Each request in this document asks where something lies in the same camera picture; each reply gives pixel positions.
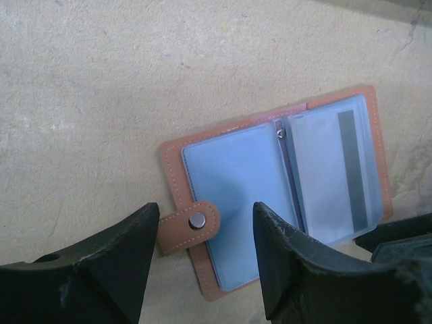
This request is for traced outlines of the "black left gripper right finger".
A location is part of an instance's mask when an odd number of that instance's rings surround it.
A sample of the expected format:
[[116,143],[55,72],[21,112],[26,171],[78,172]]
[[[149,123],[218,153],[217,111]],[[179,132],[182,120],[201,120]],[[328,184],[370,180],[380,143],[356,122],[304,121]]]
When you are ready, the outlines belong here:
[[430,323],[431,258],[373,263],[253,206],[265,315],[272,323]]

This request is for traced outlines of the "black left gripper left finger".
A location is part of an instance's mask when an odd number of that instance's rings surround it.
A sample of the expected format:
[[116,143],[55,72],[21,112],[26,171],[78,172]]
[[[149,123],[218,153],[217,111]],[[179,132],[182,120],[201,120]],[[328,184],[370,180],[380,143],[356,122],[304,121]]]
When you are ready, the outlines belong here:
[[138,323],[159,225],[150,202],[34,262],[1,266],[2,323]]

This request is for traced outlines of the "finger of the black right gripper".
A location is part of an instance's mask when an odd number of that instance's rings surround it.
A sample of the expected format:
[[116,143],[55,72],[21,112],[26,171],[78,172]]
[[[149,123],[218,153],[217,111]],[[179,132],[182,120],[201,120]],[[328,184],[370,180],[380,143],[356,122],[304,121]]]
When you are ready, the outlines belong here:
[[373,263],[431,258],[431,214],[378,225],[355,239],[357,246],[372,253]]

